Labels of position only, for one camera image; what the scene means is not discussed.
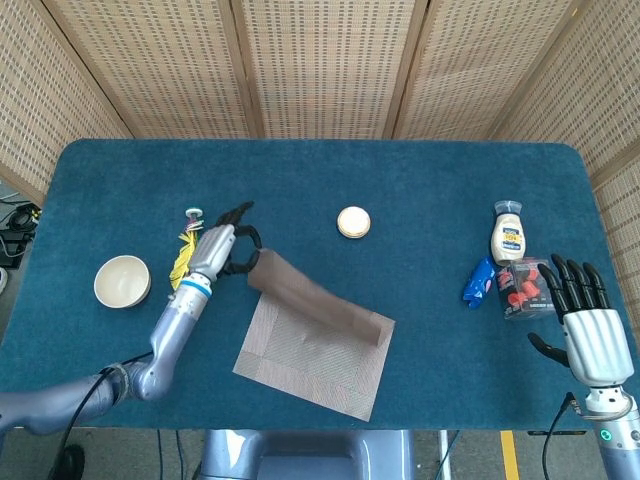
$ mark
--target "blue table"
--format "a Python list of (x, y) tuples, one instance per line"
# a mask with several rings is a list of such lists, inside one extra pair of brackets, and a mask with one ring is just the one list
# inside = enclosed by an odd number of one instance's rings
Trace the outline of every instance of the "blue table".
[[(507, 322), (495, 291), (477, 311), (460, 299), (489, 252), (500, 199), (523, 203), (528, 254), (594, 263), (622, 313), (583, 163), (564, 145), (83, 140), (60, 158), (0, 349), (0, 389), (68, 381), (148, 350), (185, 208), (203, 208), (213, 223), (249, 199), (256, 203), (246, 222), (265, 246), (337, 295), (396, 320), (371, 422), (232, 373), (259, 296), (236, 276), (216, 286), (171, 392), (119, 405), (95, 425), (547, 428), (567, 390), (586, 393), (528, 343), (536, 331), (563, 345), (557, 320)], [(372, 217), (359, 241), (335, 227), (353, 204)], [(100, 265), (119, 254), (148, 264), (152, 288), (142, 304), (118, 311), (100, 305), (92, 286)], [(629, 343), (635, 358), (631, 336)], [(637, 376), (627, 386), (640, 394)], [(578, 427), (587, 428), (573, 415), (560, 425)]]

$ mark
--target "robot finger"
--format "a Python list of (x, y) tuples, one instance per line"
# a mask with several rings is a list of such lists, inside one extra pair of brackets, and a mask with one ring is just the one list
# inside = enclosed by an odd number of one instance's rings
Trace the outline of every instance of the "robot finger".
[(564, 290), (562, 289), (562, 286), (560, 286), (560, 282), (553, 273), (553, 270), (547, 267), (544, 263), (538, 264), (538, 271), (547, 282), (547, 287), (549, 287), (549, 291), (551, 292), (553, 306), (556, 308), (556, 313), (558, 314), (560, 323), (562, 323), (562, 318), (569, 313), (569, 305), (567, 303), (567, 297), (564, 294)]
[(578, 283), (585, 308), (588, 308), (589, 310), (596, 308), (595, 294), (593, 292), (591, 282), (589, 282), (589, 278), (584, 274), (580, 265), (573, 260), (567, 260), (567, 266)]
[(564, 263), (564, 260), (560, 255), (554, 253), (553, 255), (551, 255), (551, 260), (553, 261), (553, 264), (556, 266), (556, 268), (558, 269), (558, 273), (560, 274), (562, 287), (564, 288), (567, 300), (569, 300), (569, 309), (572, 312), (582, 310), (584, 306), (582, 305), (582, 299), (580, 298), (580, 294), (578, 293), (578, 286), (576, 285), (571, 271)]
[(591, 285), (595, 293), (596, 308), (611, 308), (607, 290), (604, 288), (602, 277), (598, 271), (590, 263), (584, 263), (582, 266), (589, 280), (591, 280)]

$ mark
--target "mayonnaise bottle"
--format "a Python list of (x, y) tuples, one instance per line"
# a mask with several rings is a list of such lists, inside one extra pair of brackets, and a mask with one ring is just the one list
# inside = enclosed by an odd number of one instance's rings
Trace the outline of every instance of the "mayonnaise bottle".
[(522, 204), (513, 200), (500, 200), (494, 208), (497, 218), (491, 235), (491, 254), (495, 262), (504, 267), (524, 256), (526, 243), (520, 223)]

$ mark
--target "brown fabric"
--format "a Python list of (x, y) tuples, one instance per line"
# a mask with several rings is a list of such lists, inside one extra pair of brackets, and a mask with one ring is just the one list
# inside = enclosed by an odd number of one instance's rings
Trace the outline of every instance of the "brown fabric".
[(249, 285), (307, 318), (380, 346), (389, 332), (380, 315), (347, 302), (314, 283), (273, 250), (264, 249)]

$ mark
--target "robotic arm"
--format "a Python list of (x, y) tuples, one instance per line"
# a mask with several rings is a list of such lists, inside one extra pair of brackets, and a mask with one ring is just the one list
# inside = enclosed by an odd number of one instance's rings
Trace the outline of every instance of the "robotic arm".
[[(0, 393), (0, 436), (16, 426), (38, 435), (64, 430), (91, 388), (95, 390), (82, 408), (78, 422), (104, 415), (129, 397), (156, 400), (164, 396), (171, 386), (180, 353), (211, 296), (211, 284), (223, 274), (249, 272), (258, 261), (262, 248), (258, 232), (250, 225), (238, 225), (252, 205), (253, 202), (247, 202), (221, 215), (200, 239), (189, 262), (189, 274), (171, 295), (151, 334), (153, 358), (148, 363), (134, 359), (111, 365), (97, 387), (94, 386), (101, 375), (37, 392)], [(231, 249), (240, 236), (251, 237), (256, 247), (246, 264), (231, 261)]]
[(551, 291), (567, 349), (552, 347), (535, 333), (528, 335), (529, 340), (589, 388), (586, 415), (575, 400), (571, 405), (593, 423), (609, 479), (640, 479), (640, 415), (635, 399), (622, 387), (634, 369), (620, 316), (611, 308), (602, 278), (592, 265), (585, 263), (583, 270), (559, 255), (551, 258), (560, 281), (546, 265), (538, 269)]

